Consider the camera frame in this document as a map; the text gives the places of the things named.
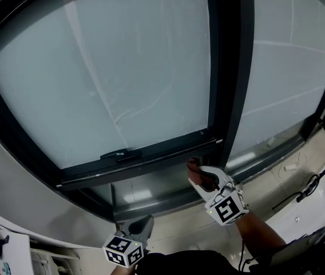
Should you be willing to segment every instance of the floor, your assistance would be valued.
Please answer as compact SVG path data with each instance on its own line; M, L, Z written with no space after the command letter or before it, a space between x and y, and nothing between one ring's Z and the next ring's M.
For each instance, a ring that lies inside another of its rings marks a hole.
M285 171L286 165L296 169ZM312 172L325 164L325 132L319 131L305 146L280 164L256 179L244 184L243 195L249 208L263 220L275 212L271 208L305 185ZM215 250L237 267L240 261L241 238L235 225L221 227L205 212L200 204L155 219L148 242L151 252L170 254L188 250L192 246L201 250ZM114 265L104 258L102 250L75 250L81 259L82 275L108 275ZM245 250L244 259L250 258Z

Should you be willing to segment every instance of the gray wall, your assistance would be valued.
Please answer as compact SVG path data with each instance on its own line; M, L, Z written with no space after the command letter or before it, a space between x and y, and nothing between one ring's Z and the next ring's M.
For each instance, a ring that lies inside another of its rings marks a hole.
M101 247L114 224L80 209L28 173L0 144L0 216L38 234Z

